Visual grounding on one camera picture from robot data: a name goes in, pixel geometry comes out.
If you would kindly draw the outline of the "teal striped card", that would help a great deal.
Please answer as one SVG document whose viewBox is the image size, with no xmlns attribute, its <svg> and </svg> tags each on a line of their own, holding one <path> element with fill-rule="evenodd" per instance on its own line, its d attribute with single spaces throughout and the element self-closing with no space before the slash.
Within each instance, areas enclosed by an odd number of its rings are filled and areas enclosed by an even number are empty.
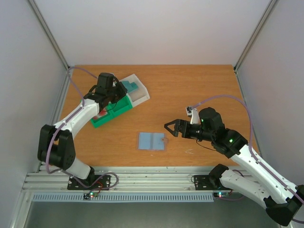
<svg viewBox="0 0 304 228">
<path fill-rule="evenodd" d="M 136 89 L 136 87 L 134 87 L 134 83 L 133 82 L 122 81 L 122 84 L 127 89 L 127 93 L 131 93 L 131 92 L 133 92 Z"/>
</svg>

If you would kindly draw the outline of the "pink card holder wallet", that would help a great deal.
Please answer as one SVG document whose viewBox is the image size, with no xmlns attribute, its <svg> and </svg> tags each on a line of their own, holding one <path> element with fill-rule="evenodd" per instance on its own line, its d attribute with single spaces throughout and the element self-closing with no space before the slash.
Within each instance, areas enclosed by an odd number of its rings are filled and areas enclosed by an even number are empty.
<svg viewBox="0 0 304 228">
<path fill-rule="evenodd" d="M 164 151 L 168 141 L 164 133 L 140 132 L 138 135 L 137 148 L 147 151 Z"/>
</svg>

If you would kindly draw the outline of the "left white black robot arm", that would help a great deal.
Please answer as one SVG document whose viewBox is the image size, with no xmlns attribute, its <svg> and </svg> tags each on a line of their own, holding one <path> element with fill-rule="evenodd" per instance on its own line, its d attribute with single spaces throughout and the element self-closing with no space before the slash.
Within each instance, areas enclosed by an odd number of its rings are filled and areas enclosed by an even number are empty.
<svg viewBox="0 0 304 228">
<path fill-rule="evenodd" d="M 81 97 L 80 104 L 65 118 L 54 125 L 44 125 L 40 130 L 38 160 L 73 177 L 84 189 L 94 187 L 97 179 L 93 167 L 76 157 L 74 138 L 79 131 L 109 104 L 126 96 L 127 89 L 113 74 L 101 73 L 96 85 Z"/>
</svg>

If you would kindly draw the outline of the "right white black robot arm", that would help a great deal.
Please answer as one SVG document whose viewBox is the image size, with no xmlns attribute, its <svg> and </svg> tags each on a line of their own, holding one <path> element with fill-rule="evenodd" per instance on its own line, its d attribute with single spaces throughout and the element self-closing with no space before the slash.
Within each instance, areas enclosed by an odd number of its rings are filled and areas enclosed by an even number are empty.
<svg viewBox="0 0 304 228">
<path fill-rule="evenodd" d="M 295 185 L 275 171 L 239 132 L 226 128 L 221 115 L 208 107 L 193 109 L 191 120 L 176 119 L 164 125 L 173 136 L 208 141 L 215 151 L 244 168 L 256 182 L 250 181 L 223 164 L 209 173 L 212 187 L 235 190 L 259 204 L 267 215 L 287 227 L 304 204 L 304 187 Z"/>
</svg>

